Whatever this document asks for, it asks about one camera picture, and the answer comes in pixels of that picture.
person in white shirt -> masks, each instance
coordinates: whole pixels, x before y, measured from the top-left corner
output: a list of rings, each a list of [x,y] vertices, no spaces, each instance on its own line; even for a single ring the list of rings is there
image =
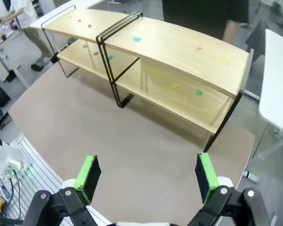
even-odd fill
[[[7,15],[1,18],[2,23],[18,18],[21,28],[26,36],[41,51],[42,55],[36,60],[36,63],[45,65],[50,61],[51,51],[48,49],[44,41],[40,38],[38,30],[29,27],[29,25],[37,19],[37,14],[30,0],[11,0],[10,9]]]

person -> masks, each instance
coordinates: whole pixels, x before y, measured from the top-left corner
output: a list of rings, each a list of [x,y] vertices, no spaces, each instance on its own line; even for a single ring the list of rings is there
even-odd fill
[[[32,41],[41,51],[41,56],[36,63],[45,65],[50,61],[51,51],[45,42],[40,38],[38,30],[29,27],[29,25],[37,19],[37,14],[30,0],[11,0],[10,9],[7,15],[1,17],[2,23],[18,18],[21,28],[25,35]]]
[[[231,42],[249,19],[248,0],[162,0],[166,22]]]

black shirt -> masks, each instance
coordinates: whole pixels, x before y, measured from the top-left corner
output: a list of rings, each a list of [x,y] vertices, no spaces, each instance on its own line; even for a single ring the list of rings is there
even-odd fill
[[[227,20],[247,23],[249,0],[162,0],[166,22],[222,39]]]

gray floor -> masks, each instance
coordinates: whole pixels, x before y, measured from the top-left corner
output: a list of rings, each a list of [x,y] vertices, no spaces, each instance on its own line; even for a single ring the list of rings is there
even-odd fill
[[[125,10],[127,13],[132,11],[143,11],[145,16],[163,19],[161,6],[161,0],[144,0],[126,4]],[[124,11],[122,6],[111,6],[110,9],[114,11]],[[258,16],[255,18],[253,24],[256,24],[261,18],[271,21],[272,30],[276,31],[278,29],[275,25],[275,18],[273,15],[269,14],[269,10],[265,7],[260,8]],[[238,35],[233,44],[245,49],[246,46],[244,42],[249,34],[249,30],[239,28]],[[65,37],[58,36],[57,39],[61,42],[61,44],[65,42]],[[9,54],[11,61],[14,64],[22,65],[20,71],[30,84],[36,81],[43,72],[50,67],[50,65],[48,65],[41,73],[33,72],[30,69],[30,64],[38,57],[39,52],[38,49],[31,44],[23,34],[19,35],[12,43],[10,43],[5,48],[5,51]],[[250,80],[248,82],[248,88],[257,94],[260,94],[261,92],[263,65],[264,57],[261,57],[253,65]],[[0,73],[5,73],[4,69],[1,67]],[[25,90],[18,80],[15,80],[8,85],[14,93],[21,94]],[[264,151],[276,142],[273,137],[274,127],[272,125],[268,125],[268,123],[261,119],[258,114],[257,101],[248,97],[243,97],[230,120],[256,135],[253,155],[258,155],[258,153]],[[5,122],[9,122],[9,124],[0,133],[0,138],[8,143],[16,138],[21,131],[18,129],[16,124],[10,120],[10,118],[7,118]],[[283,225],[283,148],[273,154],[262,164],[253,167],[252,172],[260,176],[260,182],[258,184],[254,184],[243,178],[238,189],[243,190],[246,187],[258,188],[262,192],[269,216],[271,217],[276,211],[279,217],[276,225]],[[230,219],[224,218],[221,225],[228,226],[233,225],[233,223]]]

wooden shelf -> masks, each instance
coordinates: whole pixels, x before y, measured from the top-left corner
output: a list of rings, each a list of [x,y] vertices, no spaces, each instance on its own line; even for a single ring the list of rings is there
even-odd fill
[[[107,79],[106,71],[96,44],[90,43],[83,48],[83,40],[77,40],[63,50],[58,57]],[[136,57],[108,49],[114,58],[110,61],[113,73],[117,76]],[[163,65],[157,66],[147,60],[136,62],[118,81],[117,85],[140,96],[147,101],[195,123],[207,132],[215,134],[229,108],[231,99],[226,95],[205,86],[192,77],[187,78]],[[203,92],[200,97],[197,91]]]
[[[126,14],[78,9],[45,27],[46,30],[95,42],[96,35]],[[133,37],[141,37],[135,42]],[[122,52],[151,60],[192,77],[231,98],[235,98],[246,68],[248,53],[205,34],[163,21],[139,18],[106,42]]]
[[[88,47],[83,48],[83,45],[85,44],[88,44]],[[94,55],[94,53],[97,51],[99,51],[99,48],[96,44],[86,42],[84,40],[77,40],[65,50],[60,52],[58,54],[58,58],[108,80],[100,53],[97,56]],[[129,64],[136,59],[135,56],[131,56],[114,49],[107,48],[107,51],[109,55],[117,55],[117,57],[110,61],[115,77],[117,77],[126,67],[129,66]]]

